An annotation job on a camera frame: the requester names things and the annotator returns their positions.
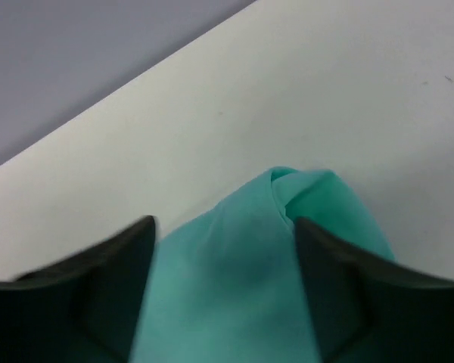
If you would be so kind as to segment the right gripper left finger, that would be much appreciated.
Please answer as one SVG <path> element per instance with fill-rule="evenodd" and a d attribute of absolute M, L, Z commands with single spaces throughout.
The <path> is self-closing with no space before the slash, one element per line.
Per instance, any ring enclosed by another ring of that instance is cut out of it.
<path fill-rule="evenodd" d="M 127 362 L 154 256 L 144 216 L 87 249 L 0 281 L 0 362 Z"/>

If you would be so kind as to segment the mint green t shirt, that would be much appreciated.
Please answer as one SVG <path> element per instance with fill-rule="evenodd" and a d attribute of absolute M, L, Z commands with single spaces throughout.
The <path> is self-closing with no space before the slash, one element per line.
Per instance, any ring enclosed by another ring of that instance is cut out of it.
<path fill-rule="evenodd" d="M 269 169 L 159 242 L 131 361 L 318 362 L 294 246 L 299 217 L 393 258 L 334 172 Z"/>

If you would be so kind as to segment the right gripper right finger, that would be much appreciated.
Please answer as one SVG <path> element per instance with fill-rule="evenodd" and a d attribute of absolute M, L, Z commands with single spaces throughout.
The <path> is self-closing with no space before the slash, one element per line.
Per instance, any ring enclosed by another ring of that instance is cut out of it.
<path fill-rule="evenodd" d="M 300 274 L 323 362 L 454 362 L 454 280 L 295 224 Z"/>

